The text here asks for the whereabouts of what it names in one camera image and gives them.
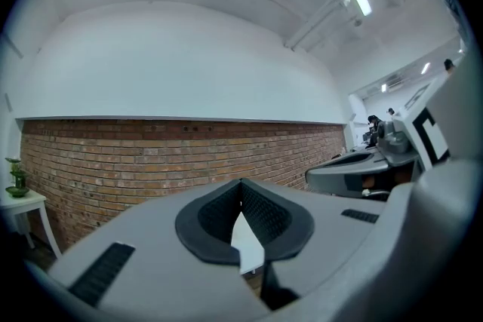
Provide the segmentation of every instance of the table leg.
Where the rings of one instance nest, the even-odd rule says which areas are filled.
[[[20,213],[17,215],[18,216],[18,221],[17,224],[20,226],[20,230],[22,232],[22,235],[25,235],[27,238],[27,242],[29,243],[30,249],[34,249],[35,245],[32,241],[32,238],[30,237],[30,232],[29,232],[29,219],[27,218],[27,214]]]
[[[42,224],[44,225],[45,234],[47,235],[47,239],[51,244],[52,250],[55,253],[55,256],[59,259],[62,254],[60,253],[59,247],[57,246],[57,242],[55,241],[54,234],[52,233],[51,224],[48,222],[47,212],[45,212],[45,205],[42,205],[39,208],[40,210],[40,217],[42,218]]]

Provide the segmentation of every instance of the green plant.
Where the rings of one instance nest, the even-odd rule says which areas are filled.
[[[25,188],[26,173],[20,169],[20,160],[16,158],[6,158],[10,163],[10,174],[14,177],[15,188]]]
[[[28,188],[16,188],[14,186],[9,186],[8,188],[5,188],[5,191],[10,193],[12,198],[22,198],[29,191],[29,189]]]

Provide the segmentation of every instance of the brick wall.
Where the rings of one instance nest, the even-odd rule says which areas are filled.
[[[343,146],[341,125],[26,121],[21,158],[65,249],[133,204],[192,186],[253,177],[304,189],[305,171]],[[31,226],[45,239],[35,213]]]

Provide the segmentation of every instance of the black mesh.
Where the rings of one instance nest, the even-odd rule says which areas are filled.
[[[283,234],[291,224],[292,217],[285,208],[245,184],[241,184],[241,196],[241,211],[262,246]]]
[[[267,262],[296,256],[314,231],[305,208],[242,179],[188,203],[175,220],[178,238],[204,262],[239,264],[238,250],[230,244],[240,212],[262,244]]]
[[[225,243],[232,241],[233,226],[240,214],[239,184],[206,203],[198,212],[202,228]]]

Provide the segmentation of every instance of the white table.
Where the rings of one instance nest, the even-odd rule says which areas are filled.
[[[3,212],[3,216],[11,216],[12,218],[16,215],[22,216],[22,232],[25,234],[27,241],[29,242],[30,248],[34,247],[30,233],[26,224],[26,213],[31,210],[40,210],[40,217],[42,218],[42,224],[45,229],[45,234],[47,239],[51,244],[52,250],[55,256],[59,259],[62,254],[60,253],[57,242],[55,241],[54,234],[52,233],[51,225],[48,222],[47,212],[45,212],[45,196],[40,195],[35,191],[28,191],[26,195],[22,198],[12,198],[5,190],[3,190],[0,195],[0,210]]]

